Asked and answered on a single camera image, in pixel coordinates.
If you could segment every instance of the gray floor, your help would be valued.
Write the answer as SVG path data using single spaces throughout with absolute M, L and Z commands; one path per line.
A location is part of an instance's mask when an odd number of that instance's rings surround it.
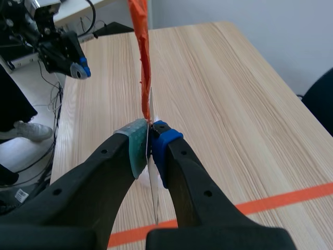
M 58 82 L 55 74 L 47 73 L 43 64 L 41 65 L 44 78 L 51 83 Z M 52 128 L 54 114 L 52 110 L 49 111 L 47 109 L 47 105 L 50 102 L 52 86 L 42 79 L 38 63 L 34 62 L 24 66 L 14 71 L 10 76 L 14 79 L 31 105 L 34 106 L 38 112 L 38 115 L 35 116 L 31 122 L 40 123 Z M 55 96 L 56 94 L 57 90 L 53 90 L 52 96 Z M 0 163 L 13 172 L 24 169 L 43 156 L 51 146 L 52 142 L 53 138 L 40 143 L 32 142 L 24 138 L 16 138 L 0 144 Z M 17 183 L 24 182 L 40 173 L 43 168 L 45 168 L 49 157 L 50 155 L 44 157 L 36 165 L 20 173 Z M 30 185 L 36 182 L 37 179 L 38 177 L 22 184 L 22 186 Z M 5 187 L 0 189 L 0 191 L 9 188 L 10 187 Z

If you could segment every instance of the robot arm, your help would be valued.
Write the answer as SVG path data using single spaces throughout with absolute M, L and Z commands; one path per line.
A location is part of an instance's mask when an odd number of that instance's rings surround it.
M 60 0 L 0 0 L 0 34 L 29 44 L 48 72 L 86 79 L 91 76 L 75 32 L 56 29 Z

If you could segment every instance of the light wood grain surface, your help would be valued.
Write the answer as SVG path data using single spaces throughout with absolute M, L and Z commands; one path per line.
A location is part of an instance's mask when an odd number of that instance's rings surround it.
M 149 35 L 155 116 L 184 134 L 234 204 L 333 181 L 333 138 L 233 24 Z M 134 34 L 82 47 L 92 77 L 66 81 L 52 181 L 142 116 Z M 159 193 L 160 221 L 174 219 L 168 191 Z M 299 249 L 333 249 L 332 205 L 326 196 L 250 217 L 286 228 Z M 153 223 L 150 189 L 136 181 L 113 232 Z M 144 249 L 144 241 L 115 248 Z

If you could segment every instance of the black office chair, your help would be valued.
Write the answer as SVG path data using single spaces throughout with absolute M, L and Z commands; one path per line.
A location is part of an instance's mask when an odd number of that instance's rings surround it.
M 333 136 L 333 68 L 317 80 L 302 97 L 302 102 Z

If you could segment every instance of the blue gripper pad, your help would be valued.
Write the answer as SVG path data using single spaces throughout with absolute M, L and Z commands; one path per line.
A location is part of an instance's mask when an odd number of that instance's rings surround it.
M 137 119 L 126 126 L 118 129 L 114 134 L 125 134 L 129 137 L 129 155 L 134 178 L 138 179 L 147 165 L 146 144 L 147 144 L 147 121 Z

